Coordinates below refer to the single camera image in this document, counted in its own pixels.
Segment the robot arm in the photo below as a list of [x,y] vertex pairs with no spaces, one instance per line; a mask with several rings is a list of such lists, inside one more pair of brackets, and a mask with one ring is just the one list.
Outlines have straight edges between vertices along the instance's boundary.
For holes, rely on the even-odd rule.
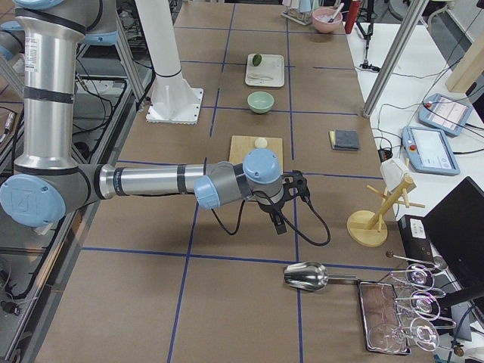
[[76,49],[79,43],[112,45],[118,39],[113,1],[18,1],[25,33],[23,153],[1,186],[3,210],[16,222],[42,227],[66,214],[115,196],[193,194],[204,209],[254,199],[284,233],[282,208],[290,183],[277,156],[250,151],[241,164],[133,169],[80,164],[71,155]]

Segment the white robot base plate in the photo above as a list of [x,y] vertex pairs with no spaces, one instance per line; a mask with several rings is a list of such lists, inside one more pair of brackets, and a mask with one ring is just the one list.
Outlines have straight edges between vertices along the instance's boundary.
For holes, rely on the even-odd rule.
[[183,76],[157,76],[146,119],[149,123],[194,125],[198,121],[203,89],[192,88]]

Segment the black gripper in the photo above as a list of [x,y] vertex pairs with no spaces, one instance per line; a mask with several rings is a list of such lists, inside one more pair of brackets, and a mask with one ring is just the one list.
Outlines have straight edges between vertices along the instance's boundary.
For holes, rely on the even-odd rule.
[[271,202],[269,199],[264,197],[257,197],[256,198],[259,208],[270,215],[271,220],[273,221],[275,230],[277,234],[285,234],[287,232],[287,228],[284,222],[284,218],[282,217],[282,209],[286,203],[285,199],[281,199],[276,203]]

